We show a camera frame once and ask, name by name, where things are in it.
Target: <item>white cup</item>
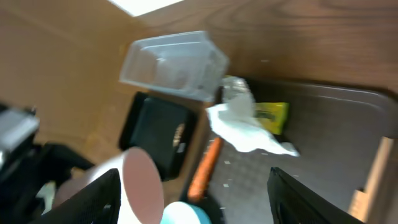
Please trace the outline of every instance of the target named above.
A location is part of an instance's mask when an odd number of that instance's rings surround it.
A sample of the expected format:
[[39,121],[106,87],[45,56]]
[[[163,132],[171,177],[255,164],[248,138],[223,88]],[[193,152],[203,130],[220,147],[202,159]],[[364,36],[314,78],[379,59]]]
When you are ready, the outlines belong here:
[[66,181],[55,194],[53,207],[68,200],[112,168],[118,169],[121,181],[118,224],[159,224],[164,209],[162,182],[152,159],[136,147],[91,168],[83,177]]

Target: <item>light blue object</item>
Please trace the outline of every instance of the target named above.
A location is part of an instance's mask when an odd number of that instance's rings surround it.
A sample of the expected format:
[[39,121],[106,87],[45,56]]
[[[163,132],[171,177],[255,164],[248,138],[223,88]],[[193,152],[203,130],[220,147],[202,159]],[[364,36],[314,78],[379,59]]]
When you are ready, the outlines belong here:
[[163,211],[160,224],[211,224],[209,217],[201,208],[185,202],[174,202]]

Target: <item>clear plastic container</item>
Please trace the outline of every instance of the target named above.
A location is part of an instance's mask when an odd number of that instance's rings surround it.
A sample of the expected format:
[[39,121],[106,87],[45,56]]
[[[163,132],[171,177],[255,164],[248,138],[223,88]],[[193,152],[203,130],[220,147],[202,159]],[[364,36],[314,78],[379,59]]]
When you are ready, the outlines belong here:
[[135,41],[120,81],[200,101],[213,101],[229,64],[227,56],[196,31]]

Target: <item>gray tray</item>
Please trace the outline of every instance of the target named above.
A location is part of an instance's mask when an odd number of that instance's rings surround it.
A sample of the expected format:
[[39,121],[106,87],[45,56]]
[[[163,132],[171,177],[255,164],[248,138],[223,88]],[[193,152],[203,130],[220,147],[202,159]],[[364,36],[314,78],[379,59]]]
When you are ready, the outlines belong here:
[[273,223],[267,180],[277,166],[347,211],[354,191],[366,183],[381,137],[398,137],[397,101],[380,91],[314,83],[248,83],[257,102],[289,103],[279,140],[293,143],[301,156],[242,153],[225,143],[207,197],[197,205],[213,223]]

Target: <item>wooden desk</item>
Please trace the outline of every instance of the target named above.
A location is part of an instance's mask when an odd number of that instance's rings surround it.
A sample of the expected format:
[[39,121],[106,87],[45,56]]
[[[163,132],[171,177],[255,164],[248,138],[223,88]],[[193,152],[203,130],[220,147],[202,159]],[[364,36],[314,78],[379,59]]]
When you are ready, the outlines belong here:
[[[398,91],[396,22],[398,3],[393,0],[184,0],[130,18],[119,33],[118,64],[134,40],[207,30],[231,59],[232,75],[304,78]],[[115,146],[137,90],[142,89],[114,84],[85,154],[100,162],[119,153]],[[200,118],[180,177],[164,183],[168,204],[178,199],[193,158],[205,143],[208,124],[206,105],[162,97],[187,105]]]

